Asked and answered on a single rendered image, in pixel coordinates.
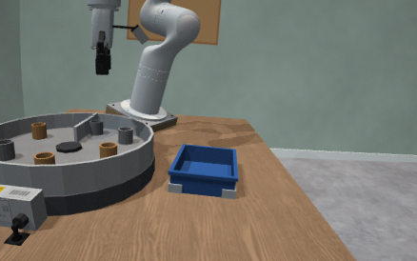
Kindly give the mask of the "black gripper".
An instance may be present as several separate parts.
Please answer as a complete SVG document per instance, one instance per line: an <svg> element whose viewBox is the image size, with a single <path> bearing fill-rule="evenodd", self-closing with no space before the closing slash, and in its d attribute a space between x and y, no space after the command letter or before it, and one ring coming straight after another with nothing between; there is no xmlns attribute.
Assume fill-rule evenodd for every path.
<svg viewBox="0 0 417 261"><path fill-rule="evenodd" d="M111 69L110 49L113 40L114 12L119 11L119 9L91 7L89 10L92 10L91 48L96 49L96 74L108 75Z"/></svg>

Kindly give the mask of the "blue shallow tray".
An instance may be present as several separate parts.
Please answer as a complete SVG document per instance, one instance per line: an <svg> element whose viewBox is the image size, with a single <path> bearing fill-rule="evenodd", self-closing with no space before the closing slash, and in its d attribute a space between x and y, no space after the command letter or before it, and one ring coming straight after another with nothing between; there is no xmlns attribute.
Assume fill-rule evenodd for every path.
<svg viewBox="0 0 417 261"><path fill-rule="evenodd" d="M168 175L169 192L235 199L236 149L183 144Z"/></svg>

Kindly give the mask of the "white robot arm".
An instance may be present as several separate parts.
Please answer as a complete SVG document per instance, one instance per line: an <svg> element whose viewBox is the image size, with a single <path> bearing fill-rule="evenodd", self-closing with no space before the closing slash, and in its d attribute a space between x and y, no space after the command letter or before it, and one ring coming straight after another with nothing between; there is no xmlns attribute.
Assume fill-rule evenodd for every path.
<svg viewBox="0 0 417 261"><path fill-rule="evenodd" d="M166 40L143 50L131 99L120 106L124 113L145 121L166 119L167 113L160 106L173 60L180 50L195 40L200 30L200 20L195 12L170 2L147 0L141 8L142 26ZM119 8L121 0L87 0L87 5Z"/></svg>

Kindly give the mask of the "bronze bushing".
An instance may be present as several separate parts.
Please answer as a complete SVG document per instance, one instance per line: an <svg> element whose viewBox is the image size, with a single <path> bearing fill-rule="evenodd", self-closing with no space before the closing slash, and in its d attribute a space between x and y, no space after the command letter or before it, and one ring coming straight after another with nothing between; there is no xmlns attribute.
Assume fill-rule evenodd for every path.
<svg viewBox="0 0 417 261"><path fill-rule="evenodd" d="M55 157L53 152L40 152L34 155L35 165L55 165Z"/></svg>
<svg viewBox="0 0 417 261"><path fill-rule="evenodd" d="M103 146L103 147L102 147ZM114 147L113 147L114 146ZM105 142L99 145L100 147L100 159L117 155L117 144L113 142ZM105 148L110 147L110 148Z"/></svg>
<svg viewBox="0 0 417 261"><path fill-rule="evenodd" d="M34 123L31 124L32 138L35 140L41 140L47 138L46 123Z"/></svg>

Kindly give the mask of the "grey metal ring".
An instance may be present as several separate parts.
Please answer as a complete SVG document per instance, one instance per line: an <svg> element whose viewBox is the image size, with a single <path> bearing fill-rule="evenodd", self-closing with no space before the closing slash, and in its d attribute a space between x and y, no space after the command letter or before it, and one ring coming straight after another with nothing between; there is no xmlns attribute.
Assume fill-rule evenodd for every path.
<svg viewBox="0 0 417 261"><path fill-rule="evenodd" d="M130 145L133 143L133 128L122 127L118 129L118 143Z"/></svg>
<svg viewBox="0 0 417 261"><path fill-rule="evenodd" d="M90 135L102 135L103 134L103 120L95 119L95 120L90 120L90 121L89 121ZM97 122L97 123L94 123L94 122Z"/></svg>
<svg viewBox="0 0 417 261"><path fill-rule="evenodd" d="M10 161L15 158L13 140L0 140L0 161Z"/></svg>

